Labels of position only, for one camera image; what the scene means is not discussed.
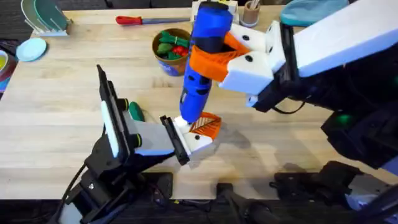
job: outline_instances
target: screwdriver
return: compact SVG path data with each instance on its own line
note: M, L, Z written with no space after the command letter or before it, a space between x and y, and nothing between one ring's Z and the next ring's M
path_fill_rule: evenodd
M147 18L143 19L139 17L129 17L129 16L117 16L116 22L119 25L143 25L143 24L159 24L159 23L169 23L169 22L187 22L189 17L177 17L177 18Z

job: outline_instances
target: blue cylindrical object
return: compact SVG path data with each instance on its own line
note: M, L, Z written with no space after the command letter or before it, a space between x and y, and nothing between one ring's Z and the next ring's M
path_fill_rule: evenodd
M189 55L193 45L208 53L221 52L232 20L233 15L228 12L227 5L217 2L201 3L193 25ZM189 60L188 58L184 74L180 112L185 121L192 123L200 117L206 105L211 80L194 71L189 65Z

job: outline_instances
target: green object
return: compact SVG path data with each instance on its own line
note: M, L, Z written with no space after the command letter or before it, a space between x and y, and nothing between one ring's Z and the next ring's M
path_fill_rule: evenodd
M173 53L173 52L169 52L167 53L167 59L168 60L175 60L175 59L179 59L181 58L181 55Z
M131 117L136 121L145 121L144 114L142 113L141 108L139 107L138 103L131 102L129 106L129 111Z
M173 45L168 44L168 43L160 43L159 46L157 47L156 53L157 54L166 54L167 52L171 51L173 48Z
M57 31L65 30L68 22L61 10L51 0L34 0L34 7L40 22Z
M336 120L342 125L347 125L353 120L353 117L348 114L341 114L337 116Z
M171 34L169 34L166 31L162 31L162 37L160 38L161 43L171 43L179 46L183 46L188 48L189 47L189 42L188 40L185 40L181 37L176 37Z

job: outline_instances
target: green light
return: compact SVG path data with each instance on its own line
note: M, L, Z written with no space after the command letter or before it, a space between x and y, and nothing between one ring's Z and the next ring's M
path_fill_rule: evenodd
M340 124L343 124L343 125L347 125L351 120L352 120L352 116L351 115L348 115L348 114L342 114L342 115L339 115L339 116L337 116L337 121L340 123Z

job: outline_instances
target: green handle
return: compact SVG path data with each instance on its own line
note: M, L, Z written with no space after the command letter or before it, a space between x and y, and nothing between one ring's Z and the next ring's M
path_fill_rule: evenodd
M145 121L144 114L142 113L141 108L136 102L131 102L130 103L130 115L131 117L136 120L136 121Z

